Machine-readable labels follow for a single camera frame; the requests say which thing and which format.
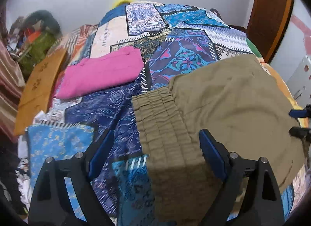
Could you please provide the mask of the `olive green pants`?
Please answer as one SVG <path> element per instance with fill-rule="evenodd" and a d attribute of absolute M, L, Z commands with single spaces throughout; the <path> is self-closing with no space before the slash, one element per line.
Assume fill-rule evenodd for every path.
<path fill-rule="evenodd" d="M 167 86 L 132 97 L 155 213 L 180 225 L 199 222 L 221 187 L 206 163 L 199 132 L 207 129 L 242 158 L 268 159 L 280 191 L 305 165 L 299 122 L 289 100 L 254 55 L 227 58 L 174 76 Z"/>

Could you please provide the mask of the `orange green fleece blanket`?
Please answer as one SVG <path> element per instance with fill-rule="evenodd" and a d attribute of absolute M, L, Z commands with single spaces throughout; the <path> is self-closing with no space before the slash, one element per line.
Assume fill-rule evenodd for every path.
<path fill-rule="evenodd" d="M 279 88 L 279 90 L 283 93 L 283 95 L 289 100 L 290 104 L 292 105 L 292 108 L 294 110 L 302 110 L 303 108 L 298 105 L 296 100 L 292 97 L 292 94 L 290 93 L 290 90 L 288 89 L 287 84 L 283 81 L 282 77 L 279 75 L 277 71 L 275 71 L 270 65 L 265 63 L 264 59 L 261 57 L 261 54 L 259 53 L 257 47 L 248 39 L 246 38 L 247 45 L 251 49 L 251 51 L 254 53 L 254 55 L 257 57 L 257 60 L 261 64 L 262 68 L 265 72 L 267 72 L 269 75 L 271 75 Z"/>

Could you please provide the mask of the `white plastic furniture piece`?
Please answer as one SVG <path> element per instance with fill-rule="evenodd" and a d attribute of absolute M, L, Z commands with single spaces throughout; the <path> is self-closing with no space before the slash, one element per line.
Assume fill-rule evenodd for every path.
<path fill-rule="evenodd" d="M 305 107 L 310 104 L 311 95 L 311 67 L 310 56 L 305 56 L 299 63 L 297 69 L 287 81 L 287 86 L 292 97 L 299 106 Z"/>

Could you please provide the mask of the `pink folded cloth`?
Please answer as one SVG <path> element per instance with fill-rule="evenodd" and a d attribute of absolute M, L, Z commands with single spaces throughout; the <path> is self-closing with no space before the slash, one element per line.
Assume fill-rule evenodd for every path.
<path fill-rule="evenodd" d="M 84 58 L 68 66 L 57 99 L 66 100 L 91 92 L 130 83 L 137 79 L 144 64 L 141 51 L 132 46 L 123 47 L 99 58 Z"/>

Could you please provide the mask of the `striped pink curtain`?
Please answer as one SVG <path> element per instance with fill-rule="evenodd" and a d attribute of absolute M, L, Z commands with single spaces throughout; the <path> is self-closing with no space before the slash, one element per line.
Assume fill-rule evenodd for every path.
<path fill-rule="evenodd" d="M 16 143 L 14 127 L 25 80 L 18 63 L 7 50 L 7 37 L 6 8 L 1 6 L 1 134 Z"/>

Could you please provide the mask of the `brown wooden door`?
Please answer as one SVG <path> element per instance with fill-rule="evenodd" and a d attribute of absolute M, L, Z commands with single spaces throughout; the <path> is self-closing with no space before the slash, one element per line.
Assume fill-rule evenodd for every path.
<path fill-rule="evenodd" d="M 288 26 L 294 0 L 254 0 L 247 37 L 264 61 L 272 61 Z"/>

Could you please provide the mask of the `patchwork patterned bedsheet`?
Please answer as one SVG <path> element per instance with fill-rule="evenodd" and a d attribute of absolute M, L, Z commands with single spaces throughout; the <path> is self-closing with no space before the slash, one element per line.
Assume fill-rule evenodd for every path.
<path fill-rule="evenodd" d="M 132 97 L 167 86 L 174 76 L 254 53 L 244 32 L 207 9 L 136 2 L 109 11 L 68 66 L 127 46 L 141 51 L 144 67 L 137 79 L 66 100 L 54 95 L 51 110 L 26 129 L 29 225 L 180 225 L 156 215 L 149 156 L 142 150 Z M 105 130 L 114 132 L 114 145 L 99 176 L 90 180 L 85 151 Z M 266 157 L 251 160 L 228 152 L 228 176 L 194 225 L 286 222 L 298 202 L 294 180 L 304 166 L 280 191 Z"/>

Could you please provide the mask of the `green bag with clothes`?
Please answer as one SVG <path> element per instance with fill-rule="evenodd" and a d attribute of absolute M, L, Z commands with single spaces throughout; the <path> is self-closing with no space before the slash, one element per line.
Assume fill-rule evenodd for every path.
<path fill-rule="evenodd" d="M 37 10 L 14 21 L 8 33 L 7 49 L 24 78 L 30 76 L 61 36 L 61 27 L 48 10 Z"/>

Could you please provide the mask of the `yellow pillow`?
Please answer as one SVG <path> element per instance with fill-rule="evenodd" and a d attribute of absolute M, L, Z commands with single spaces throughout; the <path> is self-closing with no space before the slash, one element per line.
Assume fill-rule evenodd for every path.
<path fill-rule="evenodd" d="M 112 9 L 120 6 L 120 5 L 128 5 L 132 2 L 135 2 L 136 0 L 115 0 L 112 4 Z"/>

